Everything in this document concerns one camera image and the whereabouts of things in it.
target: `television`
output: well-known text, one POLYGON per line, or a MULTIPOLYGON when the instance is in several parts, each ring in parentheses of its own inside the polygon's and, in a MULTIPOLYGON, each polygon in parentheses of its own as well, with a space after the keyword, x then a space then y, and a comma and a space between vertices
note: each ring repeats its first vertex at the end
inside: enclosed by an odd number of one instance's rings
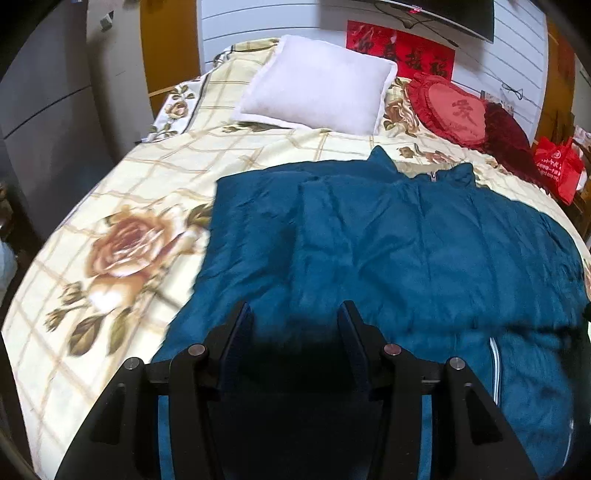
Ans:
POLYGON ((390 4, 411 13, 434 17, 490 43, 495 41, 494 0, 378 0, 377 6, 390 4))

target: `dark red cushion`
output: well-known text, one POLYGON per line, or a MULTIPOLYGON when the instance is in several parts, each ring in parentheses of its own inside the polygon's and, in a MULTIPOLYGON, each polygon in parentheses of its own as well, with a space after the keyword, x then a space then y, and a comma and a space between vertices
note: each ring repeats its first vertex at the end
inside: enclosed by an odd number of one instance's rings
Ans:
POLYGON ((515 119, 498 103, 489 102, 485 122, 484 152, 495 157, 498 163, 521 180, 547 191, 544 177, 535 166, 530 142, 515 119))

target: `white wall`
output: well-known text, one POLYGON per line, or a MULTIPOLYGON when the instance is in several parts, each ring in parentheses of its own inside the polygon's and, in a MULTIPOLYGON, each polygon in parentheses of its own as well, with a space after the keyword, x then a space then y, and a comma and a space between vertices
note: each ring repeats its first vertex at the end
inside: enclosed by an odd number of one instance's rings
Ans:
MULTIPOLYGON (((290 33, 344 46, 347 20, 403 29, 401 22, 378 12, 372 3, 350 0, 198 0, 202 71, 233 43, 290 33)), ((515 119, 530 141, 544 102, 548 64, 545 15, 530 0, 495 0, 495 42, 489 44, 438 22, 429 26, 458 43, 453 81, 467 91, 487 90, 515 106, 515 119), (501 88, 502 79, 527 99, 501 88)), ((410 33, 454 48, 423 25, 410 33)))
POLYGON ((577 57, 575 57, 574 72, 572 109, 574 124, 591 132, 591 79, 577 57))

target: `red ruffled pillow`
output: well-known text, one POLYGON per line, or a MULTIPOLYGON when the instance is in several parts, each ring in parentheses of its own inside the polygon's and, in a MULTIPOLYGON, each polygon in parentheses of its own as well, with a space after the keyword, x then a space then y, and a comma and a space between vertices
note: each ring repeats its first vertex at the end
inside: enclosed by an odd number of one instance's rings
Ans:
POLYGON ((424 73, 415 74, 407 92, 418 119, 431 132, 492 155, 513 175, 548 191, 525 132, 501 105, 480 100, 443 77, 424 73))
POLYGON ((417 73, 408 97, 419 120, 436 135, 462 147, 482 151, 486 140, 483 100, 443 77, 417 73))

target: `red plastic bag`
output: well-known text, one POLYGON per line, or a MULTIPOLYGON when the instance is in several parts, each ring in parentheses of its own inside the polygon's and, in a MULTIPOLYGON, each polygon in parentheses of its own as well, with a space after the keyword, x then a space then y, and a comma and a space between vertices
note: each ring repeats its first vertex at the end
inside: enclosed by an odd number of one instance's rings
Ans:
POLYGON ((544 176, 546 186, 566 205, 573 202, 583 160, 571 148, 572 137, 562 145, 554 145, 546 137, 540 138, 534 153, 535 166, 544 176))

